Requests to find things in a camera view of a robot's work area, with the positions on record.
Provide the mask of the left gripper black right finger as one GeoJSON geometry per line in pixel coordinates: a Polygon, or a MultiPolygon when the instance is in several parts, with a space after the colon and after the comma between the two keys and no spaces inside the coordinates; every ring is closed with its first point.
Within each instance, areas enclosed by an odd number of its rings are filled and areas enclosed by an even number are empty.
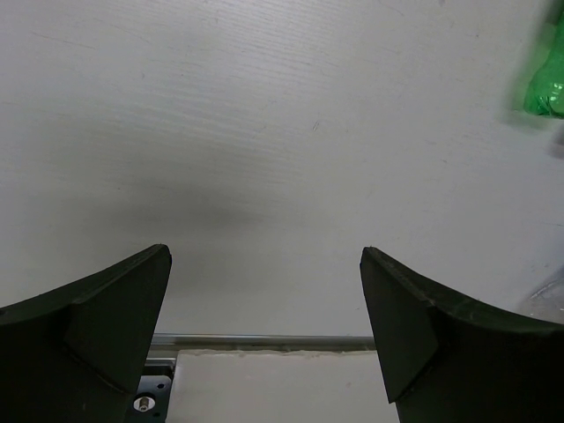
{"type": "Polygon", "coordinates": [[[488,305],[374,247],[360,275],[403,422],[560,422],[563,327],[488,305]]]}

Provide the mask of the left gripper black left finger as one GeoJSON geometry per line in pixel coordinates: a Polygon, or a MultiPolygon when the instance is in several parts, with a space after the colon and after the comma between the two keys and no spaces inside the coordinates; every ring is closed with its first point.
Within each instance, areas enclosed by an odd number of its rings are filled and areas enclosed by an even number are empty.
{"type": "Polygon", "coordinates": [[[137,394],[172,256],[155,244],[1,310],[3,422],[122,422],[137,394]]]}

